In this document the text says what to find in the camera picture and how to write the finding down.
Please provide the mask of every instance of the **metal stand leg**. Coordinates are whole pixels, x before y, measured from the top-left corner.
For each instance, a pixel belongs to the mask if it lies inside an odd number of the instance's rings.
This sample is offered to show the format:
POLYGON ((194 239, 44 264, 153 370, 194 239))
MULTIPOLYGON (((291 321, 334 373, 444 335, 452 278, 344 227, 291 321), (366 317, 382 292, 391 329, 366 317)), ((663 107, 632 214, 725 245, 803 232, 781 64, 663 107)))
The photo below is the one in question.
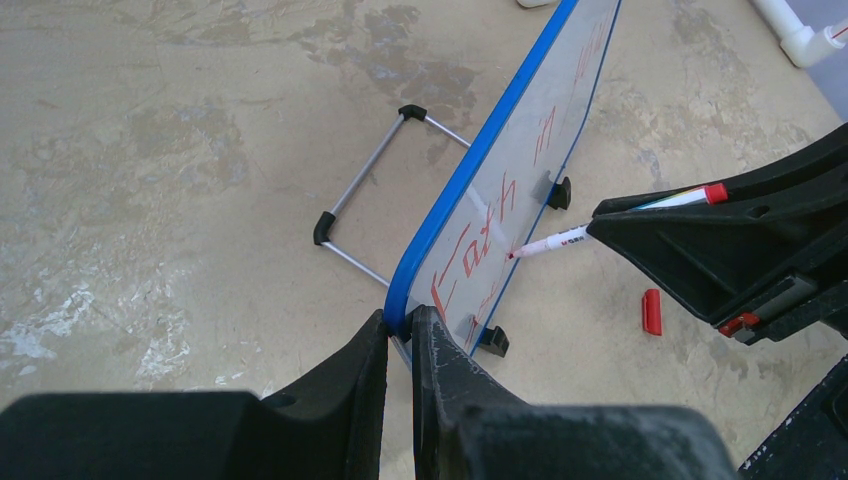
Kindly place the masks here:
MULTIPOLYGON (((332 229, 333 223, 336 221, 336 218, 342 212, 342 210, 344 210, 345 206, 347 206, 347 204, 350 202, 350 199, 353 197, 354 193, 356 193, 356 190, 359 188, 360 185, 362 185, 362 182, 365 180, 365 177, 368 176, 368 173, 377 163, 377 160, 379 160, 380 156, 383 155, 383 152, 389 146, 389 143, 391 143, 392 139, 400 130, 401 125, 403 125, 404 122, 409 120, 410 118, 414 118, 418 121, 433 126, 434 128, 444 133, 445 135, 447 135, 452 140, 459 143, 465 148, 469 148, 471 146, 471 144, 465 139, 463 139, 441 123, 427 116, 427 110, 416 105, 407 105, 398 109, 397 119, 395 119, 395 122, 389 128, 389 131, 388 133, 386 133, 386 136, 383 137, 383 140, 380 141, 380 144, 377 145, 377 149, 374 150, 374 153, 372 153, 371 156, 368 158, 368 161, 365 162, 365 165, 362 167, 362 170, 360 170, 359 173, 356 174, 356 177, 354 177, 353 181, 350 182, 350 185, 348 185, 344 193, 342 193, 342 196, 339 197, 339 200, 336 202, 336 204, 333 205, 333 208, 321 214, 321 218, 318 220, 318 223, 315 225, 315 229, 312 232, 312 240, 315 245, 326 247, 327 249, 334 252, 336 255, 342 257, 348 263, 358 268, 363 273, 373 278, 386 288, 389 287, 389 281, 385 277, 375 272, 373 269, 371 269, 361 261, 357 260, 356 257, 354 257, 353 255, 339 248, 338 245, 336 245, 335 243, 333 243, 332 240, 330 240, 330 229, 332 229)), ((406 365, 411 368, 412 360, 409 356, 409 352, 406 350, 406 348, 404 348, 403 342, 401 342, 400 339, 398 339, 397 337, 392 337, 392 342, 395 344, 395 347, 397 347, 398 352, 400 353, 401 358, 403 358, 404 362, 406 362, 406 365)))

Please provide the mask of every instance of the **marker body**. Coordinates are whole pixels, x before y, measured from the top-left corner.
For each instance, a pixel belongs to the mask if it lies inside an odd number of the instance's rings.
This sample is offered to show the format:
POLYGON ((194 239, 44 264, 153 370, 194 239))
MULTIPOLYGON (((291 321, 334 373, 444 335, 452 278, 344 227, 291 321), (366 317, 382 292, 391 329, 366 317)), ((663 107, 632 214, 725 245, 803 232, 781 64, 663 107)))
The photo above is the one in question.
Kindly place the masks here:
MULTIPOLYGON (((633 208, 632 210, 649 210, 654 208, 669 208, 679 207, 682 205, 694 205, 697 203, 716 204, 727 200, 727 191, 724 185, 717 183, 705 187, 698 187, 685 192, 680 192, 677 195, 657 200, 655 202, 646 203, 633 208)), ((555 233, 547 238, 528 243, 518 250, 512 252, 509 258, 521 258, 536 255, 548 250, 556 250, 567 245, 573 245, 592 238, 586 231, 589 224, 580 225, 564 232, 555 233)))

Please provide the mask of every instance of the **blue frame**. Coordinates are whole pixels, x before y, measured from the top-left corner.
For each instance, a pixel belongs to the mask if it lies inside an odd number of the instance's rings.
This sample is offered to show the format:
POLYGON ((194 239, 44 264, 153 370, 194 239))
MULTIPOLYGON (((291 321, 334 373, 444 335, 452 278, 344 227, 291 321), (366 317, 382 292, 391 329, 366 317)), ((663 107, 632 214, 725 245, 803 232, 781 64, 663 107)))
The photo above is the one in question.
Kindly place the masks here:
MULTIPOLYGON (((395 274, 392 277, 392 282, 389 285, 389 292, 386 296, 386 304, 383 309, 383 321, 388 324, 389 330, 391 330, 392 333, 399 334, 401 338, 405 338, 409 334, 409 332, 406 331, 404 321, 406 317, 406 304, 409 301, 409 291, 412 288, 412 282, 415 281, 415 277, 418 274, 421 263, 430 252, 433 243, 442 232, 442 229, 444 229, 448 219, 459 204, 459 201, 462 199, 465 191, 468 189, 468 186, 471 185, 471 181, 477 174, 477 170, 483 164, 483 160, 485 160, 489 150, 491 150, 492 145, 495 143, 495 140, 500 135, 501 130, 503 130, 506 125, 506 122, 512 114, 513 109, 515 109, 516 104, 524 95, 524 91, 527 89, 527 86, 530 84, 530 81, 539 69, 539 65, 541 65, 545 56, 547 56, 551 45, 559 36, 562 27, 568 20, 568 17, 571 16, 571 12, 574 11, 577 1, 578 0, 563 0, 557 7, 556 11, 554 11, 551 19, 548 21, 548 24, 545 25, 545 28, 539 35, 539 38, 533 45, 533 48, 530 49, 530 52, 527 54, 527 57, 521 64, 521 67, 518 68, 518 72, 516 72, 515 77, 513 77, 509 86, 504 91, 503 96, 501 96, 501 99, 498 101, 497 105, 495 105, 495 108, 492 110, 491 115, 489 115, 488 120, 486 120, 483 128, 480 129, 480 133, 477 134, 477 137, 471 143, 471 147, 465 153, 465 157, 463 157, 462 161, 456 167, 456 171, 454 171, 453 175, 451 175, 451 178, 448 180, 447 185, 445 185, 444 190, 442 190, 439 198, 436 199, 436 203, 433 204, 433 208, 430 209, 430 213, 427 214, 427 217, 424 219, 424 222, 421 224, 418 232, 416 232, 415 237, 413 237, 412 242, 410 242, 409 247, 407 247, 404 252, 403 257, 401 257, 397 269, 395 269, 395 274)), ((620 8, 621 1, 619 1, 615 7, 615 14, 613 15, 612 25, 610 26, 610 36, 607 38, 606 44, 604 45, 604 52, 601 57, 601 68, 603 68, 603 63, 606 59, 607 49, 609 48, 612 31, 615 28, 615 22, 618 19, 618 11, 620 8)), ((583 116, 583 121, 580 124, 577 136, 574 138, 574 142, 568 149, 568 154, 563 159, 559 172, 557 172, 557 178, 562 175, 565 165, 568 162, 568 158, 571 156, 571 152, 574 151, 574 146, 577 144, 577 140, 579 140, 580 134, 583 132, 583 127, 586 125, 586 119, 588 118, 589 111, 592 107, 592 98, 595 95, 595 89, 598 86, 598 79, 600 76, 599 69, 598 75, 595 77, 595 83, 592 86, 592 93, 589 97, 589 105, 586 108, 586 114, 583 116)), ((527 235, 525 243, 536 230, 536 226, 539 223, 539 219, 542 217, 544 209, 545 207, 543 206, 542 209, 539 210, 539 214, 536 216, 536 220, 530 228, 530 233, 527 235)), ((495 311, 497 311, 498 304, 503 297, 503 292, 509 285, 509 282, 512 279, 512 274, 515 273, 515 267, 518 266, 518 263, 519 262, 517 261, 512 266, 509 276, 507 276, 504 286, 498 294, 497 300, 495 300, 492 311, 488 318, 486 318, 484 327, 488 327, 489 322, 492 319, 492 315, 494 315, 495 311)), ((480 339, 478 337, 477 342, 474 344, 474 348, 471 350, 472 355, 477 350, 479 343, 480 339)))

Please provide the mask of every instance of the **whiteboard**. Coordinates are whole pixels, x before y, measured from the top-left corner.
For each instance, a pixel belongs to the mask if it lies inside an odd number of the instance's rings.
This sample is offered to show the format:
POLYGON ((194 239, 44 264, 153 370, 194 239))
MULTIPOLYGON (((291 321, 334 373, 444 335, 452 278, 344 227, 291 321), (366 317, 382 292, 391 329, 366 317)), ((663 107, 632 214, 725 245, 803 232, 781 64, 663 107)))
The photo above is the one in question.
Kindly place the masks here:
POLYGON ((434 305, 472 353, 588 116, 621 0, 563 2, 416 233, 383 318, 434 305))

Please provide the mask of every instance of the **white pipe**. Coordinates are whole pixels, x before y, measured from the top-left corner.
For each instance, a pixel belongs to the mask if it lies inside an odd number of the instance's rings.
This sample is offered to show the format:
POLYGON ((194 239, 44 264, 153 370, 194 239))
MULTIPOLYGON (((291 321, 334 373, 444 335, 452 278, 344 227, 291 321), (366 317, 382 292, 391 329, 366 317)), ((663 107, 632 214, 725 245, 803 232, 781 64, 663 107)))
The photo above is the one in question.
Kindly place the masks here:
POLYGON ((845 47, 848 19, 815 33, 804 25, 785 0, 751 0, 780 38, 780 48, 799 68, 815 65, 845 47))

